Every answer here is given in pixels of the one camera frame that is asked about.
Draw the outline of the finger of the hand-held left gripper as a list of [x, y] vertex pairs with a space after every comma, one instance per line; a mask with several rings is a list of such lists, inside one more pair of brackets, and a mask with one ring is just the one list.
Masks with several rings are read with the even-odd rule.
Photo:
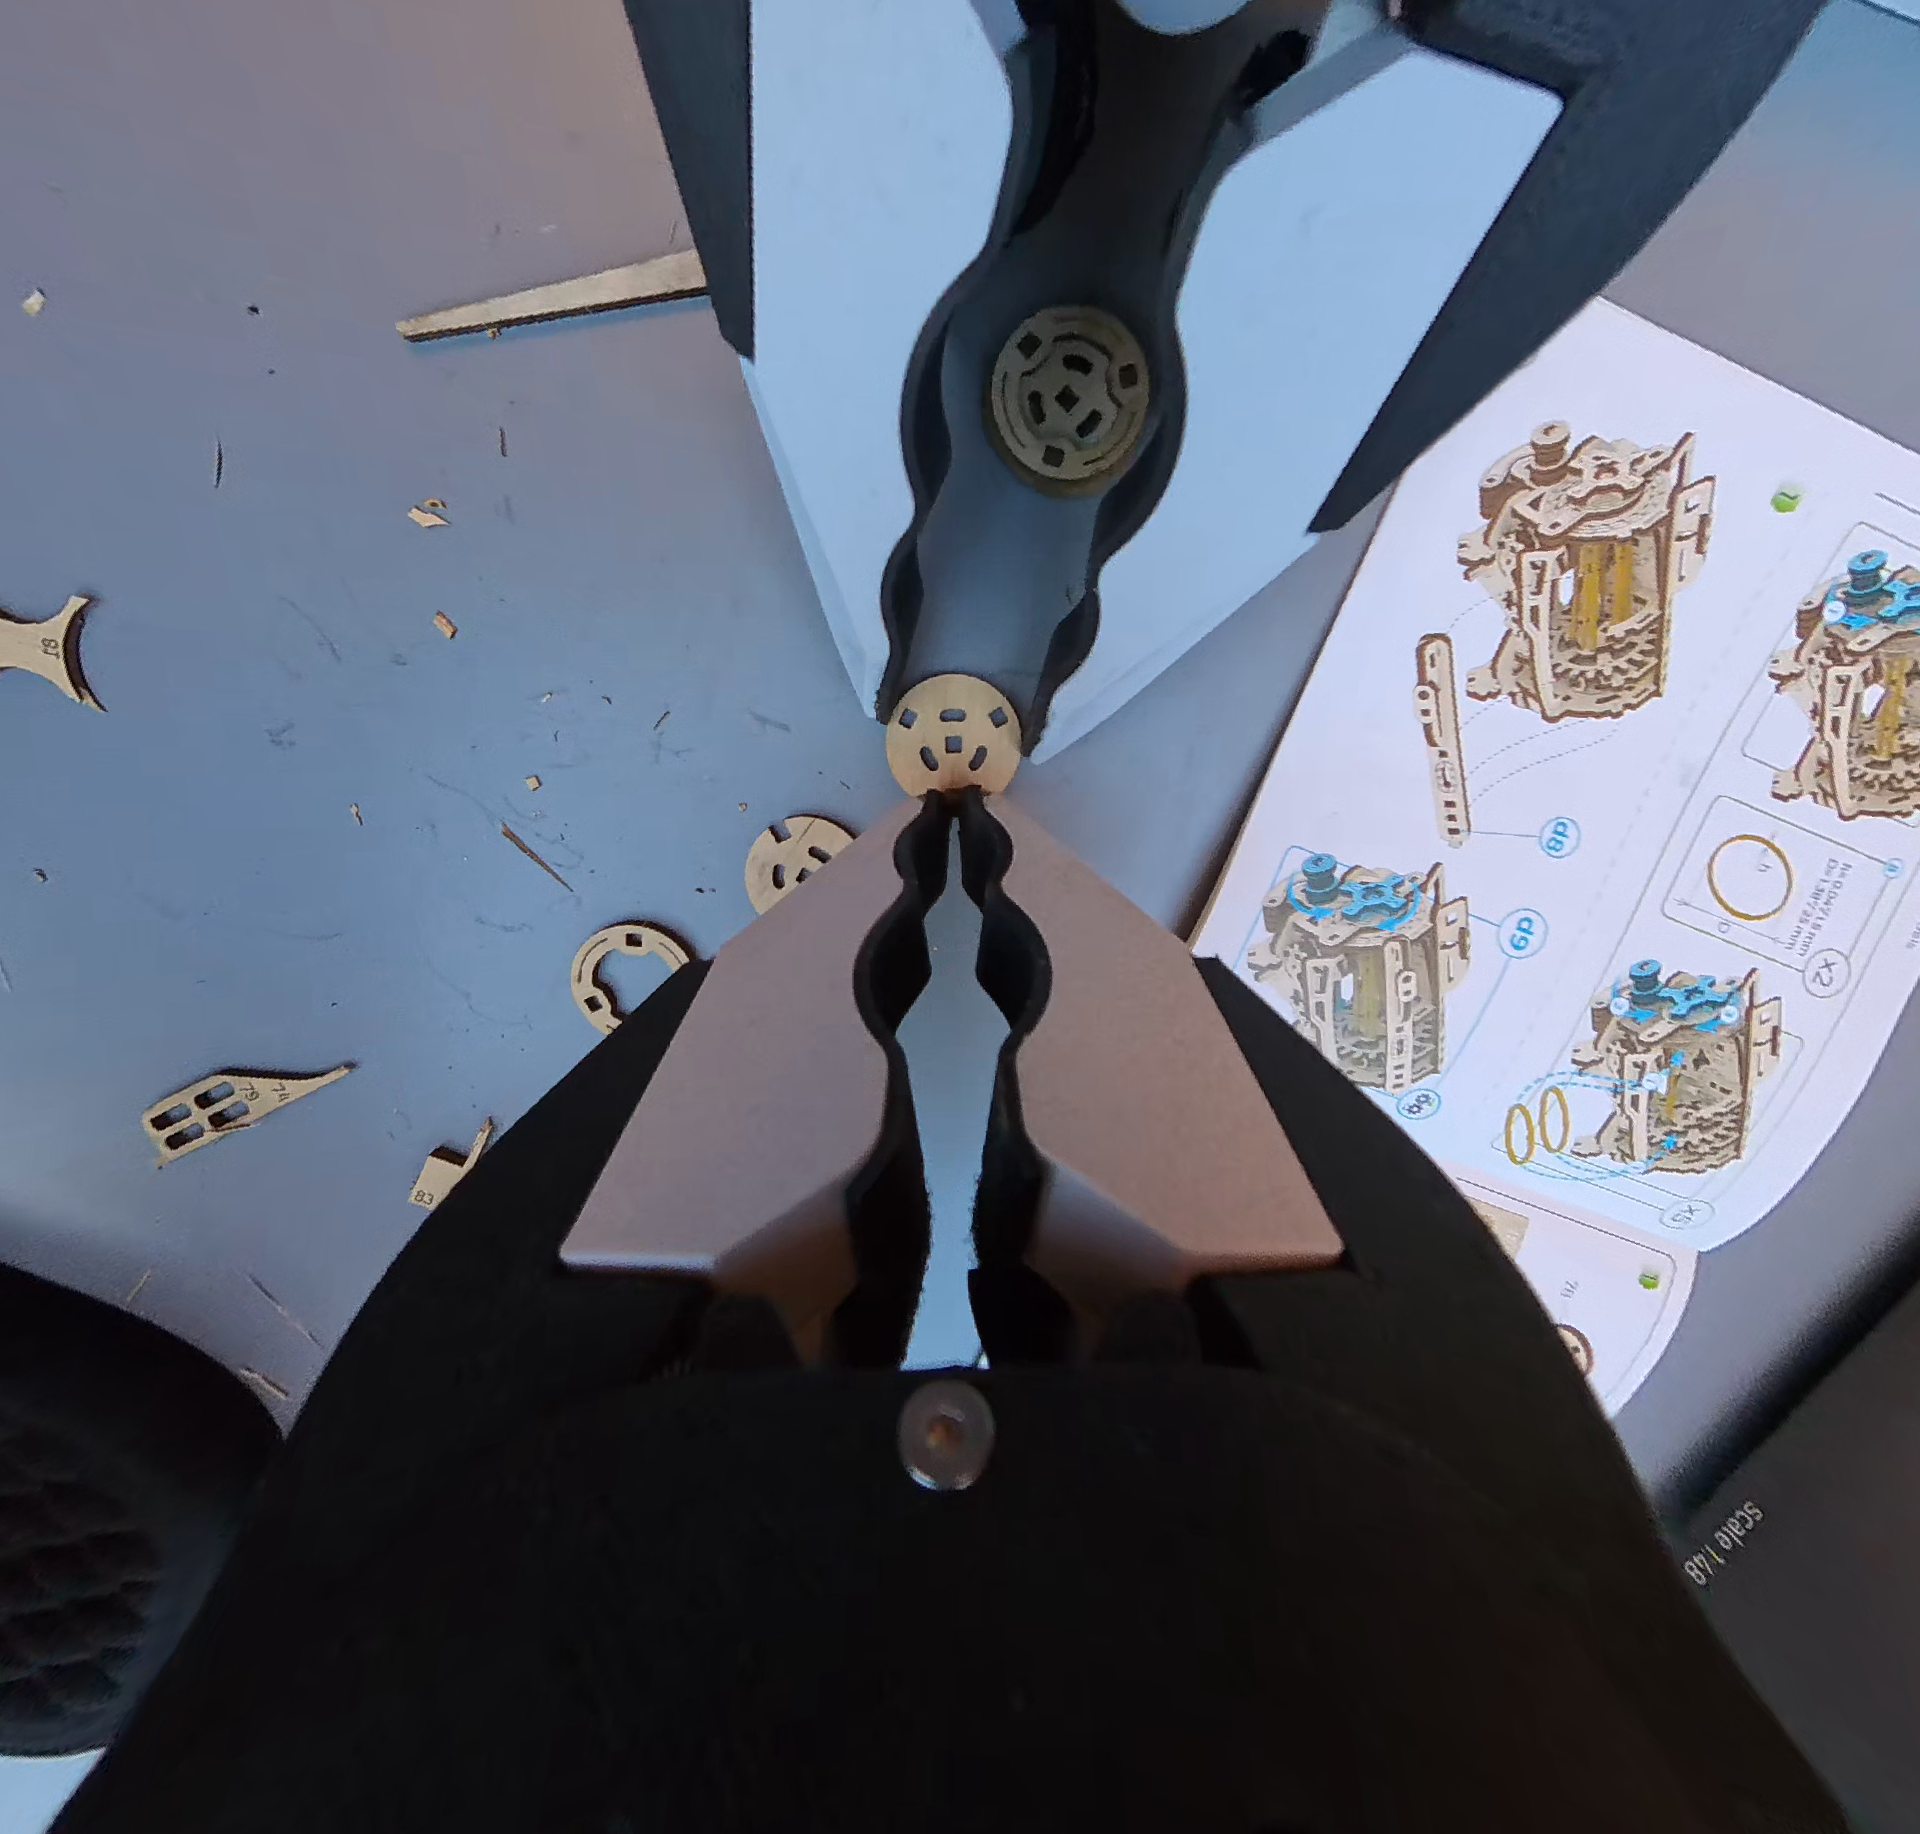
[[1046, 723], [1053, 606], [960, 341], [1043, 162], [1091, 0], [750, 0], [754, 334], [740, 361], [864, 712], [963, 671]]
[[1252, 107], [1177, 299], [1184, 437], [1098, 575], [1098, 640], [1036, 757], [1077, 743], [1308, 551], [1311, 520], [1562, 114], [1376, 24]]

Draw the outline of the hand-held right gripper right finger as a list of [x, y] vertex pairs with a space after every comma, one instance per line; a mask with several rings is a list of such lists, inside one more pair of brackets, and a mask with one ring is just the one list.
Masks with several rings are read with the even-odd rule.
[[1184, 939], [1005, 798], [957, 809], [1005, 1015], [974, 1191], [991, 1366], [1070, 1363], [1146, 1294], [1328, 1270], [1342, 1239]]

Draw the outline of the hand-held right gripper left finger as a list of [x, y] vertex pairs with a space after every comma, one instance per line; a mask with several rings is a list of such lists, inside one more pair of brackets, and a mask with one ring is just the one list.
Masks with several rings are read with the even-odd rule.
[[902, 1366], [929, 1197], [902, 1019], [950, 812], [908, 798], [709, 963], [561, 1259], [767, 1301], [805, 1359]]

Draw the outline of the assembled wooden wheel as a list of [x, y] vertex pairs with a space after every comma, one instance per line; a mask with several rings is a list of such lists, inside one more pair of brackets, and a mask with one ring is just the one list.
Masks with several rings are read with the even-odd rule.
[[1108, 310], [1049, 306], [1012, 327], [988, 372], [998, 454], [1049, 495], [1098, 495], [1149, 434], [1149, 361]]

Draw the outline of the slotted wooden disc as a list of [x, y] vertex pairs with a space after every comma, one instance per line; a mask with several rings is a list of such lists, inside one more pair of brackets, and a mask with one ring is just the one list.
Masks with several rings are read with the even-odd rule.
[[1022, 723], [1008, 695], [977, 674], [929, 674], [912, 685], [888, 726], [884, 760], [908, 798], [1005, 791], [1022, 767]]

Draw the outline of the grey desk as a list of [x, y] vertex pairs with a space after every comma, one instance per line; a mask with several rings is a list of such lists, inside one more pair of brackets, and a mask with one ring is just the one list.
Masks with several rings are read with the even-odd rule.
[[[1077, 582], [1053, 695], [1180, 451], [1197, 224], [1252, 107], [1332, 52], [1318, 7], [1166, 38], [1091, 0], [1053, 55], [1036, 182], [957, 334], [988, 396], [1029, 313], [1108, 310], [1153, 389], [1105, 492], [1012, 465], [994, 489], [1018, 602]], [[1879, 114], [1917, 124], [1917, 21], [1831, 0], [1548, 341], [1607, 303], [1696, 344], [1779, 220], [1837, 237], [1851, 200], [1820, 162]], [[344, 361], [372, 320], [685, 248], [623, 0], [3, 0], [3, 296], [45, 296], [3, 310], [3, 557], [14, 458], [72, 413], [120, 454], [107, 382], [179, 385], [182, 348]], [[857, 840], [908, 802], [884, 726], [912, 685], [857, 702], [712, 299], [523, 330], [674, 310], [733, 358], [785, 513], [791, 606], [750, 681], [798, 716], [798, 764], [747, 853], [781, 815]], [[1187, 946], [1356, 578], [1328, 564], [1345, 537], [1311, 530], [1063, 754], [1022, 723], [991, 798]], [[179, 1648], [34, 1831], [1848, 1831], [1524, 1273], [1218, 957], [1187, 946], [1338, 1263], [1204, 1277], [1070, 1363], [988, 1363], [967, 1277], [1005, 1015], [974, 974], [967, 791], [898, 1029], [932, 1218], [902, 1366], [805, 1359], [757, 1297], [561, 1259], [709, 963], [760, 919], [743, 857], [750, 919], [712, 957], [633, 919], [578, 946], [588, 1049], [396, 1249], [275, 1421]]]

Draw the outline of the notched wooden disc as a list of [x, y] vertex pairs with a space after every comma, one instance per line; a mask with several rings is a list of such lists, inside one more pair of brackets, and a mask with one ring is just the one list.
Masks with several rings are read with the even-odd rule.
[[774, 908], [850, 843], [853, 833], [826, 815], [781, 815], [778, 822], [767, 822], [750, 843], [743, 864], [743, 888], [754, 912], [764, 915]]

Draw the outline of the long wooden sliver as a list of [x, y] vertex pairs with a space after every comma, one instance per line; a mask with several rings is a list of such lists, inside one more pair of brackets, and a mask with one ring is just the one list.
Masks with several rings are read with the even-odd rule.
[[578, 279], [544, 282], [530, 289], [495, 292], [478, 303], [427, 310], [403, 317], [396, 334], [409, 344], [447, 337], [495, 337], [537, 323], [599, 317], [616, 310], [650, 310], [709, 296], [698, 251], [668, 251], [647, 262], [626, 262]]

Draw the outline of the flag-shaped wooden offcut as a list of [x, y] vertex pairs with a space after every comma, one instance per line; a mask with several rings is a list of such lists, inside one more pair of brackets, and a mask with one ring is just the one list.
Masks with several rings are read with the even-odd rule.
[[430, 1149], [406, 1194], [409, 1204], [423, 1211], [437, 1208], [492, 1146], [492, 1132], [495, 1125], [492, 1118], [485, 1118], [482, 1129], [471, 1135], [468, 1149], [451, 1149], [451, 1146]]

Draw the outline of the white instruction booklet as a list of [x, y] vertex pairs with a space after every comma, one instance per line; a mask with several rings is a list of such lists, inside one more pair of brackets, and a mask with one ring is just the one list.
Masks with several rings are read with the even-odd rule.
[[1917, 991], [1917, 451], [1583, 310], [1397, 482], [1191, 946], [1617, 1414]]

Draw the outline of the slotted pointed wooden offcut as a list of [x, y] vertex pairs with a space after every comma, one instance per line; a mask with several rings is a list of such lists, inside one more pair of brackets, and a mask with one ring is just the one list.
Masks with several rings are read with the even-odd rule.
[[213, 1146], [224, 1135], [258, 1125], [265, 1115], [282, 1111], [337, 1080], [344, 1080], [354, 1063], [337, 1063], [320, 1074], [248, 1074], [220, 1070], [200, 1077], [141, 1115], [141, 1132], [155, 1146], [158, 1166], [169, 1166], [189, 1153]]

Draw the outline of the scattered wood splinters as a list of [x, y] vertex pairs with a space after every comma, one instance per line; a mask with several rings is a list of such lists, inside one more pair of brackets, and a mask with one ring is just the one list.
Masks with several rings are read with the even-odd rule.
[[[89, 595], [89, 712], [3, 674], [3, 1256], [289, 1421], [423, 1208], [592, 1043], [623, 919], [712, 957], [798, 716], [747, 392], [695, 310], [265, 344], [7, 468], [3, 599]], [[354, 1070], [158, 1166], [220, 1074]]]

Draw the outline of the black quilted wrist rest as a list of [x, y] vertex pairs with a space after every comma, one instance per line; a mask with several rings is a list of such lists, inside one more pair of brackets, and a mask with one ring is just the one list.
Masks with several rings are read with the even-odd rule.
[[3, 1755], [114, 1741], [279, 1445], [265, 1404], [196, 1345], [3, 1270]]

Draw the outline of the star-shaped wooden offcut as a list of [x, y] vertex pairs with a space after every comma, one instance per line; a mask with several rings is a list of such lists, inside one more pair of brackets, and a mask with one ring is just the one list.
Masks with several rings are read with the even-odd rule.
[[103, 712], [107, 705], [93, 695], [83, 674], [83, 616], [89, 606], [89, 595], [69, 595], [62, 609], [45, 619], [17, 619], [3, 612], [3, 671], [48, 681], [76, 705]]

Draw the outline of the black puzzle box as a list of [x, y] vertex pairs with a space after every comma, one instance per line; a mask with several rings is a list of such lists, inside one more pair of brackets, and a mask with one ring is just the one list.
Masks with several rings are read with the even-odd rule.
[[1858, 1831], [1917, 1831], [1917, 1256], [1641, 1476], [1693, 1600]]

